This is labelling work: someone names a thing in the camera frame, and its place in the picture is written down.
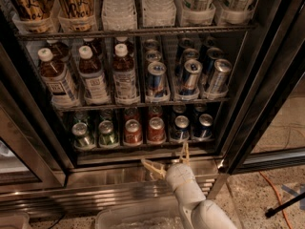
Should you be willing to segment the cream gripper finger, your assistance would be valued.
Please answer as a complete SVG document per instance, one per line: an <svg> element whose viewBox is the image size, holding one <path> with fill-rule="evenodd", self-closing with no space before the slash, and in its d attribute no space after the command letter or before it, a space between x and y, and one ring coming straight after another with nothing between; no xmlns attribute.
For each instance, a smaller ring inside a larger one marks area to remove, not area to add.
<svg viewBox="0 0 305 229"><path fill-rule="evenodd" d="M184 164L190 163L189 143L184 142L179 156L179 162Z"/></svg>
<svg viewBox="0 0 305 229"><path fill-rule="evenodd" d="M141 159L143 166L149 170L156 178L164 179L167 172L165 170L165 165L159 162L151 161L146 158Z"/></svg>

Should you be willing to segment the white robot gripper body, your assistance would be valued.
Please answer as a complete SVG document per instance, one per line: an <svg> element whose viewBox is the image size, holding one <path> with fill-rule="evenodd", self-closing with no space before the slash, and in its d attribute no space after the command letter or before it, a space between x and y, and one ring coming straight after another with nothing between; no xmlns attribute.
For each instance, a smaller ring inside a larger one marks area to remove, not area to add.
<svg viewBox="0 0 305 229"><path fill-rule="evenodd" d="M167 171L165 180L172 189L177 201L185 208L194 208L206 199L196 182L193 170L184 163L176 163Z"/></svg>

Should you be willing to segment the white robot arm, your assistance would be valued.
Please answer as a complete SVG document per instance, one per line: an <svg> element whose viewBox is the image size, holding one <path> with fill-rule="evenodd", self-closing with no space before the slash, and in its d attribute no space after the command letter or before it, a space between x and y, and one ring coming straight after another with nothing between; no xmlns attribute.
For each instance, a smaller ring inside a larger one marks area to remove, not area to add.
<svg viewBox="0 0 305 229"><path fill-rule="evenodd" d="M162 163L141 159L143 166L165 180L173 191L184 229L237 229L227 214L203 194L189 161L187 142L183 143L179 161L168 169Z"/></svg>

